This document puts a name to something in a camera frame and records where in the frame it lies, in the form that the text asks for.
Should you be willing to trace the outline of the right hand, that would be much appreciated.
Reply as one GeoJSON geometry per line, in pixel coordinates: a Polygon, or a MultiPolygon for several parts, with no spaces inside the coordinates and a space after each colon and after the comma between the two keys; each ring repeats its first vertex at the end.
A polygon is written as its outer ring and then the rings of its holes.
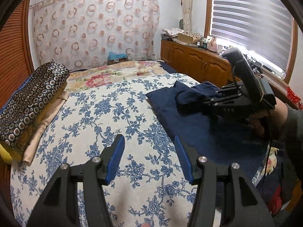
{"type": "Polygon", "coordinates": [[[279,98],[276,99],[275,108],[262,110],[249,116],[249,122],[261,135],[269,135],[271,138],[281,137],[281,130],[288,117],[288,106],[279,98]]]}

